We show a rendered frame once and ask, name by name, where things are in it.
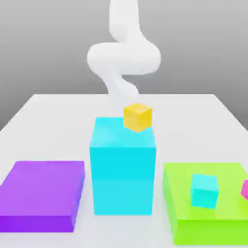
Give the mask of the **large purple box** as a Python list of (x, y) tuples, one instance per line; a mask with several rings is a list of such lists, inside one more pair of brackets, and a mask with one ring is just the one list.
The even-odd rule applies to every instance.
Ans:
[(84, 161), (17, 161), (0, 185), (0, 233), (72, 233)]

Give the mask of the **large green box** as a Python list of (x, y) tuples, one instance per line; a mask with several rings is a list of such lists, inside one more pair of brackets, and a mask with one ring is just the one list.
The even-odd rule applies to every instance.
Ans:
[[(191, 205), (194, 174), (217, 178), (215, 209)], [(248, 200), (241, 194), (248, 174), (239, 163), (165, 163), (163, 192), (176, 245), (248, 245)]]

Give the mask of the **small cyan cube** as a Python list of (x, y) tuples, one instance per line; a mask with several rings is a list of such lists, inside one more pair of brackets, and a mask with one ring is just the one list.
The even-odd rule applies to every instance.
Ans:
[(194, 207), (215, 209), (219, 195), (217, 177), (214, 175), (192, 174), (190, 200)]

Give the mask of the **small yellow cube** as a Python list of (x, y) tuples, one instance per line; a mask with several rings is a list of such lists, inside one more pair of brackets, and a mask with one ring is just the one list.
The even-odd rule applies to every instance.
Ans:
[(137, 133), (152, 126), (152, 108), (135, 103), (124, 108), (124, 126)]

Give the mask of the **small pink cube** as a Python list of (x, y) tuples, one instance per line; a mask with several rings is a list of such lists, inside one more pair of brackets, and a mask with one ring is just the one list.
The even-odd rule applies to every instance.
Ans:
[(240, 194), (248, 201), (248, 179), (245, 179)]

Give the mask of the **large cyan box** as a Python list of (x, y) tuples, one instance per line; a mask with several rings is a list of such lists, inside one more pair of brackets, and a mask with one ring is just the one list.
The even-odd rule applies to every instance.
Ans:
[(152, 128), (137, 133), (123, 118), (97, 117), (90, 143), (94, 213), (151, 215), (155, 161)]

